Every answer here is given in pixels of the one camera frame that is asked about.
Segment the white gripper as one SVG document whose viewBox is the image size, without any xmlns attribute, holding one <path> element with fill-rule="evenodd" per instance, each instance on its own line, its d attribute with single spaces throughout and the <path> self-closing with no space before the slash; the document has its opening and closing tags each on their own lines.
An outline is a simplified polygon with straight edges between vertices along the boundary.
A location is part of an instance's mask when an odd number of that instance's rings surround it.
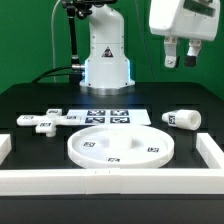
<svg viewBox="0 0 224 224">
<path fill-rule="evenodd" d="M 152 34 L 166 36 L 165 66 L 179 66 L 177 37 L 182 37 L 191 39 L 184 64 L 195 67 L 201 40 L 213 41 L 217 35 L 219 16 L 220 0 L 151 0 L 149 27 Z"/>
</svg>

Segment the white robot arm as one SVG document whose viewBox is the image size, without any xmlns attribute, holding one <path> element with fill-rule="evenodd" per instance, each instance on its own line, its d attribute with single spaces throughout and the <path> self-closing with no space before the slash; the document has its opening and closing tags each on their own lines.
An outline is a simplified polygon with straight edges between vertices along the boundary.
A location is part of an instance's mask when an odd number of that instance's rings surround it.
<svg viewBox="0 0 224 224">
<path fill-rule="evenodd" d="M 109 7 L 117 0 L 88 0 L 91 14 L 90 55 L 84 64 L 80 87 L 98 95 L 115 95 L 135 85 L 130 62 L 124 54 L 124 19 Z M 189 41 L 185 65 L 197 63 L 204 41 L 215 39 L 220 16 L 220 0 L 151 0 L 149 28 L 164 38 L 165 66 L 178 63 L 180 38 Z"/>
</svg>

